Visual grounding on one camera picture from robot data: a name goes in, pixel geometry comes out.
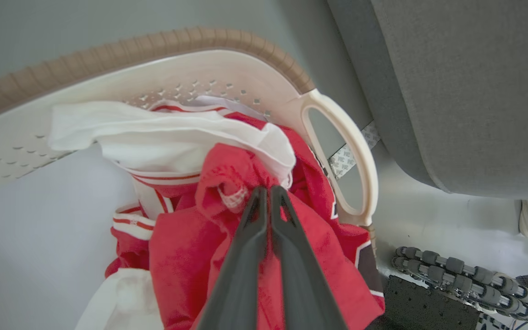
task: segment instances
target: red cloth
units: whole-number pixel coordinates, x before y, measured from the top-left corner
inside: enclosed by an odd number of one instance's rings
[[[130,234],[111,228],[111,234],[117,238],[117,259],[107,269],[105,278],[117,272],[119,268],[141,268],[149,270],[149,247],[147,240],[140,240]]]
[[[226,117],[260,129],[265,125],[239,113]],[[354,267],[358,248],[368,244],[369,234],[339,224],[333,190],[314,154],[298,134],[283,130],[297,158],[289,198],[346,323],[350,329],[365,328],[384,311],[383,298],[370,293]],[[257,186],[270,188],[278,181],[252,153],[218,144],[205,159],[198,184],[146,184],[174,206],[173,213],[159,216],[149,242],[149,270],[161,318],[168,330],[188,330],[196,326],[214,288],[249,194]],[[147,258],[143,251],[131,253],[125,248],[132,245],[125,242],[127,236],[114,235],[121,244],[118,267],[144,264],[128,258]],[[271,251],[266,255],[258,278],[258,329],[280,330],[284,328],[280,263]]]

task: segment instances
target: tan rubber edge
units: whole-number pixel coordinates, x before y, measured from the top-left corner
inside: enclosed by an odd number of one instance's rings
[[[120,40],[11,73],[0,78],[0,113],[92,77],[199,50],[243,52],[274,67],[301,94],[315,88],[304,69],[275,44],[251,32],[194,27]]]

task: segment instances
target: white plastic laundry basket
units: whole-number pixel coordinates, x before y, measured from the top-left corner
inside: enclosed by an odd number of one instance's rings
[[[372,230],[378,188],[358,127],[285,52],[243,31],[193,28],[122,40],[28,67],[0,78],[0,186],[60,159],[46,145],[57,103],[121,100],[148,108],[162,98],[199,95],[241,102],[294,129],[329,171],[340,220]],[[341,133],[360,172],[362,207],[350,206],[308,118],[318,109]]]

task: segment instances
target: basket handle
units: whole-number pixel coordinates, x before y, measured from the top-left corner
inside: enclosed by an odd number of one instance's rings
[[[308,116],[308,111],[311,109],[319,110],[341,134],[341,137],[346,141],[346,144],[352,151],[358,172],[360,173],[362,207],[361,209],[355,209],[347,203],[333,172],[328,171],[329,181],[333,186],[337,199],[340,222],[370,227],[372,224],[372,215],[376,210],[378,201],[378,176],[368,144],[366,144],[360,129],[358,129],[354,121],[352,121],[350,116],[334,100],[319,93],[316,88],[304,96],[308,97],[308,99],[303,103],[302,120],[311,138],[315,153],[322,155],[320,161],[323,166],[330,169],[327,157],[324,155],[323,150],[321,150],[321,145],[317,140]]]

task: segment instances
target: couch cushion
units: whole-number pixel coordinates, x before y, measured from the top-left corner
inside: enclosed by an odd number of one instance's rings
[[[370,0],[328,0],[380,136],[398,165],[435,186],[421,159],[384,36]]]
[[[371,4],[433,182],[528,199],[528,1]]]

